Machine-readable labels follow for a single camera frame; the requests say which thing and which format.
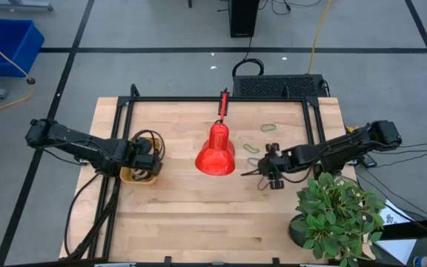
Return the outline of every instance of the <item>wooden tabletop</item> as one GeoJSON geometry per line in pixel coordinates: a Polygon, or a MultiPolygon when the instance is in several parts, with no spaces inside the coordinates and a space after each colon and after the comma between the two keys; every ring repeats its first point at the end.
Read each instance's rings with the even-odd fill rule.
{"type": "MultiPolygon", "coordinates": [[[[116,98],[100,98],[90,134],[109,138],[116,98]]],[[[326,139],[343,135],[344,126],[335,98],[320,99],[326,139]]],[[[164,166],[154,185],[122,183],[113,232],[110,261],[176,263],[324,263],[311,250],[296,246],[287,235],[297,211],[296,192],[304,187],[286,183],[285,189],[259,191],[260,177],[241,177],[252,171],[248,157],[262,157],[265,144],[278,142],[281,149],[307,143],[300,103],[230,102],[225,124],[235,146],[236,169],[231,175],[212,177],[198,171],[194,160],[218,119],[217,102],[136,102],[130,135],[142,129],[158,131],[165,140],[164,166]],[[274,123],[276,131],[263,133],[261,125],[274,123]],[[248,143],[261,149],[251,154],[248,143]]],[[[122,114],[122,135],[126,108],[122,114]]],[[[314,112],[310,109],[314,138],[318,142],[314,112]]],[[[355,178],[352,167],[343,174],[355,178]]],[[[300,179],[304,172],[287,174],[300,179]]],[[[82,167],[79,190],[93,169],[82,167]]],[[[90,185],[74,205],[69,230],[73,250],[93,224],[102,179],[90,185]]],[[[97,255],[101,255],[105,230],[101,230],[97,255]]]]}

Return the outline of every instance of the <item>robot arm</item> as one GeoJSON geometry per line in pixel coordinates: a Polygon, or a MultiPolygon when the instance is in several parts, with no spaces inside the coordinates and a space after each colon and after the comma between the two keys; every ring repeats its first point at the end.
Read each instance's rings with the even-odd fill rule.
{"type": "Polygon", "coordinates": [[[96,173],[108,177],[119,175],[121,167],[149,171],[157,175],[162,163],[159,149],[153,149],[148,139],[102,139],[69,129],[55,120],[33,119],[25,139],[31,148],[58,148],[77,159],[85,159],[96,173]]]}
{"type": "Polygon", "coordinates": [[[269,178],[271,189],[284,188],[281,173],[292,174],[310,167],[320,172],[336,172],[344,164],[369,151],[390,151],[401,144],[393,122],[376,121],[343,136],[318,145],[297,145],[281,151],[279,145],[266,145],[266,155],[258,162],[259,174],[269,178]]]}

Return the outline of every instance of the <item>red lamp shade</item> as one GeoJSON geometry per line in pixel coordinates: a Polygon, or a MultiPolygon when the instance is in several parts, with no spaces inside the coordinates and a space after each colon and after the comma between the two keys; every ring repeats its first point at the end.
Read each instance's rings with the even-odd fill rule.
{"type": "Polygon", "coordinates": [[[199,171],[210,175],[227,175],[235,170],[235,148],[228,140],[228,127],[223,123],[212,125],[209,139],[196,158],[199,171]]]}

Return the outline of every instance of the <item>rubber band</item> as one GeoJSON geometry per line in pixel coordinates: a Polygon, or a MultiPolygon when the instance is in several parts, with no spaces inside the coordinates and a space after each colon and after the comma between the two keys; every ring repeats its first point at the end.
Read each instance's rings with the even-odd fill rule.
{"type": "Polygon", "coordinates": [[[248,151],[248,152],[250,152],[250,153],[253,153],[253,154],[259,153],[259,149],[258,149],[258,148],[254,148],[254,147],[252,147],[252,146],[251,146],[251,145],[249,145],[249,144],[244,144],[244,145],[243,145],[243,148],[244,148],[246,151],[248,151]]]}
{"type": "Polygon", "coordinates": [[[276,125],[270,123],[270,124],[265,124],[265,125],[261,125],[261,131],[267,132],[267,131],[275,131],[277,129],[276,125]]]}

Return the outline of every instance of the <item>floor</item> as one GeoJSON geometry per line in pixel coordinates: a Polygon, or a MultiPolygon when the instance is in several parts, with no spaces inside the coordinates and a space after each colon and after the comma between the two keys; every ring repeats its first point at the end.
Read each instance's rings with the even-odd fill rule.
{"type": "MultiPolygon", "coordinates": [[[[127,95],[132,83],[143,96],[216,96],[232,88],[231,69],[248,46],[248,39],[229,37],[227,13],[217,12],[226,7],[222,1],[193,0],[192,9],[187,0],[51,2],[53,12],[0,10],[0,18],[32,19],[45,37],[30,72],[36,92],[0,111],[0,245],[33,158],[24,141],[31,119],[50,113],[88,132],[96,99],[127,95]]],[[[249,57],[263,60],[265,74],[305,73],[304,48],[312,45],[325,4],[293,6],[282,16],[268,4],[258,13],[249,57]]],[[[281,4],[274,8],[285,11],[281,4]]],[[[388,119],[404,145],[427,142],[427,1],[332,0],[317,47],[311,72],[327,79],[347,125],[388,119]]],[[[256,72],[244,66],[238,74],[256,72]]],[[[29,91],[23,79],[0,78],[0,87],[10,92],[4,103],[29,91]]],[[[388,164],[411,155],[373,157],[388,164]]],[[[395,205],[423,214],[357,172],[395,205]]],[[[427,212],[427,156],[371,172],[427,212]]],[[[42,156],[6,264],[57,259],[78,173],[76,166],[42,156]]],[[[414,254],[427,255],[427,240],[414,254]]]]}

